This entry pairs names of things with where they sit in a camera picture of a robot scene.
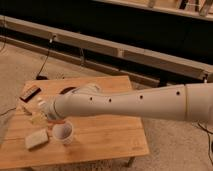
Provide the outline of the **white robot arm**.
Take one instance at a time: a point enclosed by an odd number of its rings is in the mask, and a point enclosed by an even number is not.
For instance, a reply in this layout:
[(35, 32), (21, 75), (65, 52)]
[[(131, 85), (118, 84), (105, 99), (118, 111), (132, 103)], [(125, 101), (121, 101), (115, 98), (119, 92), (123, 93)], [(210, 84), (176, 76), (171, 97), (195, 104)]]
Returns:
[(88, 83), (48, 100), (39, 98), (37, 105), (49, 121), (112, 114), (213, 125), (213, 83), (121, 93), (104, 93), (99, 85)]

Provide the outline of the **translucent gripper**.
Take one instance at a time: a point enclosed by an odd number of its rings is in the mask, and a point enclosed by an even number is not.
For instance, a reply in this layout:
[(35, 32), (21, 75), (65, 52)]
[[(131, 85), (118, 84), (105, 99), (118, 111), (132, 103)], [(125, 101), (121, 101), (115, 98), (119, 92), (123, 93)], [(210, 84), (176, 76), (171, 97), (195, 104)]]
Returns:
[(38, 111), (32, 116), (31, 123), (33, 125), (48, 126), (53, 123), (50, 117), (50, 102), (42, 98), (37, 99)]

